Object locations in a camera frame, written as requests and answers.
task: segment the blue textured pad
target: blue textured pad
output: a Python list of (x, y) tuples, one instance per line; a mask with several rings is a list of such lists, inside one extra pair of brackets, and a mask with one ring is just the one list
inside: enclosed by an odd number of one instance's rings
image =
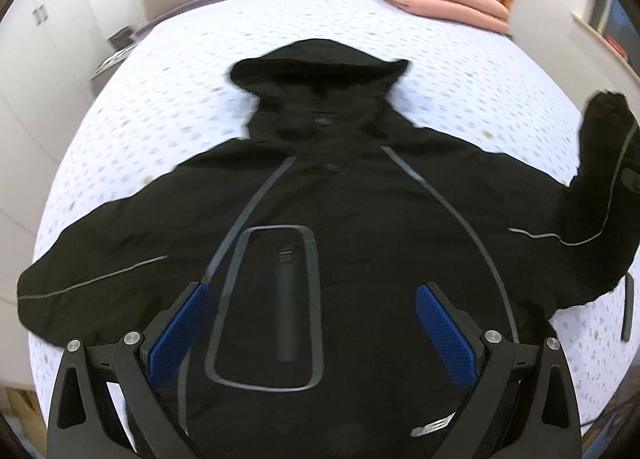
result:
[(456, 385), (472, 391), (478, 382), (476, 354), (431, 290), (415, 292), (415, 312)]
[(209, 288), (200, 284), (149, 353), (146, 377), (155, 390), (174, 381), (210, 309)]

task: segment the black jacket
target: black jacket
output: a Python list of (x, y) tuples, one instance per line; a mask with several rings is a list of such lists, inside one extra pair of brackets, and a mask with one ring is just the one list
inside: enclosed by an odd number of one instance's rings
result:
[[(250, 139), (64, 230), (20, 277), (20, 320), (59, 346), (114, 342), (202, 277), (214, 304), (191, 353), (187, 420), (203, 451), (424, 453), (437, 433), (410, 432), (456, 410), (464, 392), (415, 315), (416, 288), (435, 282), (482, 329), (540, 343), (557, 309), (610, 291), (633, 261), (640, 138), (624, 97), (598, 94), (565, 187), (412, 127), (385, 100), (407, 65), (317, 39), (238, 62), (231, 79), (260, 98)], [(242, 386), (316, 379), (299, 392)], [(163, 392), (177, 410), (175, 387)]]

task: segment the white patterned bed sheet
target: white patterned bed sheet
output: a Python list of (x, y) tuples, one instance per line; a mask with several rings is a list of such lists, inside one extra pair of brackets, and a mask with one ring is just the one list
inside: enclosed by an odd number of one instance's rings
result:
[[(507, 37), (412, 16), (383, 0), (228, 0), (156, 26), (116, 72), (60, 165), (34, 258), (100, 204), (130, 196), (188, 157), (245, 135), (254, 99), (228, 81), (229, 68), (305, 38), (411, 60), (390, 101), (416, 126), (508, 153), (565, 184), (575, 174), (580, 113)], [(636, 258), (632, 274), (638, 277), (639, 269)], [(602, 411), (638, 349), (637, 323), (631, 342), (620, 341), (624, 299), (619, 285), (552, 319), (582, 421)], [(640, 295), (634, 315), (637, 321)], [(30, 335), (30, 353), (47, 418), (62, 352)], [(122, 395), (117, 387), (113, 392), (122, 414)]]

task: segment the rectangular gray outline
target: rectangular gray outline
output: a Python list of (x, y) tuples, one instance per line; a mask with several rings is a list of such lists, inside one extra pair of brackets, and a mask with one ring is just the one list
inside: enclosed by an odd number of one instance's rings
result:
[[(222, 339), (222, 331), (225, 326), (226, 313), (229, 309), (231, 295), (233, 294), (238, 279), (238, 272), (242, 264), (242, 258), (249, 243), (252, 233), (262, 230), (296, 230), (302, 234), (305, 245), (306, 277), (309, 294), (309, 330), (311, 337), (311, 378), (302, 387), (266, 387), (263, 385), (249, 385), (222, 378), (216, 371), (215, 363)], [(299, 224), (274, 224), (272, 226), (254, 226), (244, 230), (238, 237), (238, 243), (234, 250), (229, 269), (226, 274), (225, 285), (218, 302), (218, 313), (213, 323), (209, 349), (205, 357), (204, 369), (212, 381), (227, 387), (259, 392), (300, 392), (312, 389), (322, 379), (324, 374), (324, 354), (322, 350), (322, 312), (320, 298), (320, 273), (318, 268), (318, 247), (313, 231), (307, 226)]]

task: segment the hood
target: hood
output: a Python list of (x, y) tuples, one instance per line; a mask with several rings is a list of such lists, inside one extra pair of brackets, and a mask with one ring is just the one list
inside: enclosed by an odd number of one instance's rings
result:
[(309, 39), (236, 63), (231, 81), (259, 98), (251, 139), (286, 152), (329, 139), (388, 142), (412, 128), (386, 101), (409, 62), (385, 62), (347, 45)]

